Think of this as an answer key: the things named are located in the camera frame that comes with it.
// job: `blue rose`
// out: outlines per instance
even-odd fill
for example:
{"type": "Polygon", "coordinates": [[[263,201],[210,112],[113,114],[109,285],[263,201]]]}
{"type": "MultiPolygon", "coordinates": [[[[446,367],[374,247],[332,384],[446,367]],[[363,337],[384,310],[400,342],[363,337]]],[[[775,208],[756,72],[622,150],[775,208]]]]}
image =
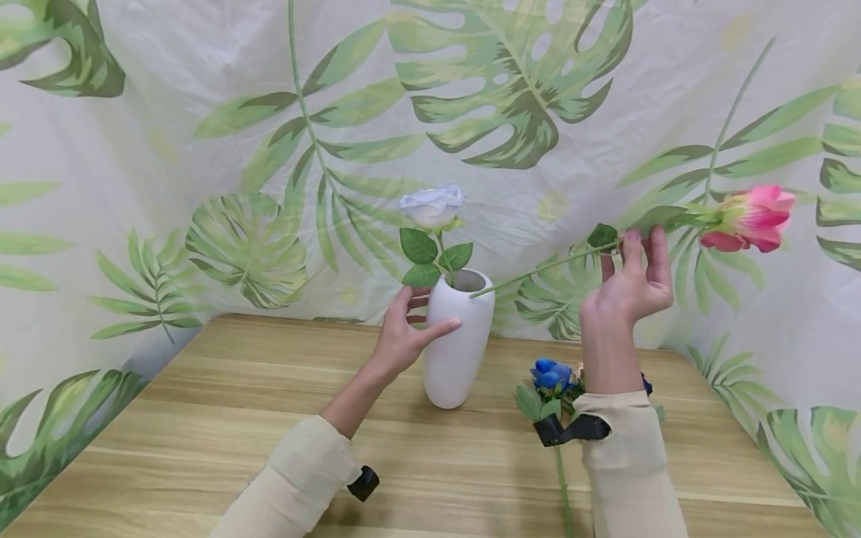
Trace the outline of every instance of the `blue rose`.
{"type": "Polygon", "coordinates": [[[532,373],[536,388],[544,388],[551,392],[562,394],[572,387],[571,367],[566,364],[559,364],[547,357],[538,359],[536,366],[530,372],[532,373]],[[556,387],[560,388],[559,392],[555,391],[556,387]]]}
{"type": "Polygon", "coordinates": [[[652,395],[652,384],[648,382],[648,380],[646,379],[646,375],[644,373],[640,372],[640,375],[643,376],[643,389],[646,391],[646,395],[651,396],[652,395]]]}

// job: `wooden table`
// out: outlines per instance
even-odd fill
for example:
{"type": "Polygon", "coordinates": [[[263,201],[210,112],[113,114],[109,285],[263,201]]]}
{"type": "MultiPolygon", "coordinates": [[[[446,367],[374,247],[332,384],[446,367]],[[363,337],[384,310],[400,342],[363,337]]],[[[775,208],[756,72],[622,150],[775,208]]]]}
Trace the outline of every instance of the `wooden table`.
{"type": "MultiPolygon", "coordinates": [[[[218,318],[63,472],[4,538],[204,538],[285,431],[317,410],[373,348],[376,330],[218,318]]],[[[493,339],[467,403],[441,411],[421,367],[383,394],[355,439],[381,485],[340,494],[316,538],[564,535],[554,457],[511,393],[564,343],[493,339]]],[[[816,520],[682,357],[643,351],[666,407],[672,479],[693,538],[817,538],[816,520]]],[[[589,482],[565,448],[577,536],[592,536],[589,482]]]]}

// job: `vase opening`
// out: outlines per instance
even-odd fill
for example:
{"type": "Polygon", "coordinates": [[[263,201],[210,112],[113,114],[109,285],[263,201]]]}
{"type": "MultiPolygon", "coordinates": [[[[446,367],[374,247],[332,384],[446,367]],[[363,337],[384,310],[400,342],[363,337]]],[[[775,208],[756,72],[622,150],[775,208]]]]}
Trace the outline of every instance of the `vase opening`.
{"type": "Polygon", "coordinates": [[[452,286],[459,292],[471,294],[479,292],[487,286],[487,279],[470,269],[461,269],[455,272],[455,285],[452,286]]]}

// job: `black wrist strap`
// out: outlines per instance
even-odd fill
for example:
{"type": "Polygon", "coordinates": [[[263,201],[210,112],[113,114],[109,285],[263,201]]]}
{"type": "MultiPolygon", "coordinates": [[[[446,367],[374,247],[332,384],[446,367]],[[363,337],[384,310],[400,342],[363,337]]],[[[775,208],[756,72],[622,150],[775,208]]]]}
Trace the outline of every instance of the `black wrist strap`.
{"type": "Polygon", "coordinates": [[[374,469],[366,466],[362,467],[362,476],[355,482],[347,486],[353,497],[359,499],[363,503],[368,500],[371,493],[380,485],[380,477],[374,472],[374,469]]]}
{"type": "Polygon", "coordinates": [[[559,417],[552,414],[532,424],[545,447],[556,447],[572,439],[600,441],[611,432],[610,425],[594,415],[578,415],[567,428],[562,428],[559,417]]]}

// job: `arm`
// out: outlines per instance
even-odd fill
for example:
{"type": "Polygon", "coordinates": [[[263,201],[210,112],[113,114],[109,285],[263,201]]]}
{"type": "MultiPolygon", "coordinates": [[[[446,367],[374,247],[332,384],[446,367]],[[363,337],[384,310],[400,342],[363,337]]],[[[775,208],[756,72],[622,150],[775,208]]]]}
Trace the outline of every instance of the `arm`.
{"type": "Polygon", "coordinates": [[[604,284],[581,307],[586,392],[577,413],[601,417],[611,433],[584,442],[583,463],[592,482],[596,538],[687,538],[667,467],[658,416],[643,390],[634,346],[634,323],[672,305],[666,236],[656,228],[641,263],[639,234],[623,245],[623,269],[601,260],[604,284]]]}
{"type": "Polygon", "coordinates": [[[210,538],[301,538],[311,532],[335,494],[358,478],[350,439],[371,406],[427,344],[461,326],[454,319],[423,331],[410,326],[424,322],[409,311],[427,305],[420,295],[428,291],[400,291],[365,365],[318,416],[297,424],[278,443],[210,538]]]}

